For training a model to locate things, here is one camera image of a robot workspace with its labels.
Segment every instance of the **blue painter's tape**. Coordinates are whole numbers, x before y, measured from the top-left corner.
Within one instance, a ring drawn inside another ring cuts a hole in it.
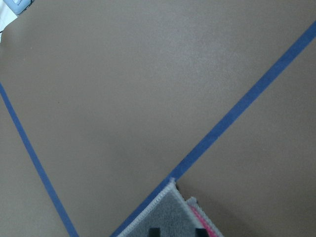
[[[119,235],[169,183],[177,181],[212,144],[229,128],[236,119],[257,99],[257,97],[283,72],[316,36],[316,21],[296,40],[296,42],[272,65],[254,86],[233,106],[231,110],[212,128],[212,130],[193,148],[192,151],[171,171],[132,214],[113,232]]]
[[[30,143],[23,127],[22,127],[22,124],[21,124],[18,116],[16,115],[16,113],[13,109],[13,106],[11,105],[10,100],[9,100],[9,98],[8,98],[1,83],[0,83],[0,94],[3,98],[3,101],[5,103],[6,108],[8,109],[8,111],[11,115],[11,118],[14,122],[15,127],[20,134],[20,137],[24,143],[24,146],[25,146],[27,152],[29,153],[29,156],[30,156],[30,158],[35,166],[35,169],[38,172],[40,179],[43,182],[43,184],[46,188],[46,191],[48,192],[48,195],[50,196],[50,199],[52,200],[53,204],[55,205],[55,208],[56,208],[61,220],[63,221],[64,226],[66,227],[69,236],[70,237],[79,237],[79,235],[77,234],[63,204],[61,203],[60,199],[58,198],[57,193],[55,192],[54,187],[51,184],[42,164],[40,163],[40,160],[38,159],[32,145],[31,145],[31,143]]]

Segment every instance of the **tape strip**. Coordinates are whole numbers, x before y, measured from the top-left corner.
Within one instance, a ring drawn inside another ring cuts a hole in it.
[[[283,72],[316,36],[316,21],[296,40],[296,42],[270,67],[254,86],[233,106],[233,108],[213,127],[213,129],[191,150],[170,174],[153,190],[151,194],[130,214],[113,232],[111,237],[121,233],[160,193],[171,178],[177,181],[229,128],[236,119],[257,99],[257,97]]]
[[[11,102],[10,102],[10,100],[9,100],[5,90],[4,90],[4,87],[2,86],[1,83],[0,83],[0,94],[3,98],[3,101],[5,103],[6,108],[9,111],[9,114],[14,122],[15,127],[20,134],[20,137],[24,143],[24,146],[25,146],[27,152],[29,153],[29,156],[33,162],[33,165],[35,166],[35,169],[38,172],[40,179],[43,182],[50,199],[52,200],[62,222],[64,223],[64,226],[67,229],[69,236],[70,237],[79,237],[79,235],[77,234],[63,204],[61,203],[60,199],[58,198],[57,193],[54,190],[54,187],[51,184],[42,164],[40,163],[40,160],[38,159],[38,156],[36,155],[32,145],[29,141],[29,138],[27,137],[27,135],[22,127],[22,124],[21,124],[18,116],[16,115],[14,108],[11,105]]]

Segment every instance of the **floor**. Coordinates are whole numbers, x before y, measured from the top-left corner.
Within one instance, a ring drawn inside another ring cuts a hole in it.
[[[35,1],[1,83],[81,237],[109,236],[315,21],[314,0]],[[179,180],[226,237],[316,235],[316,41]],[[0,234],[66,237],[0,100]]]

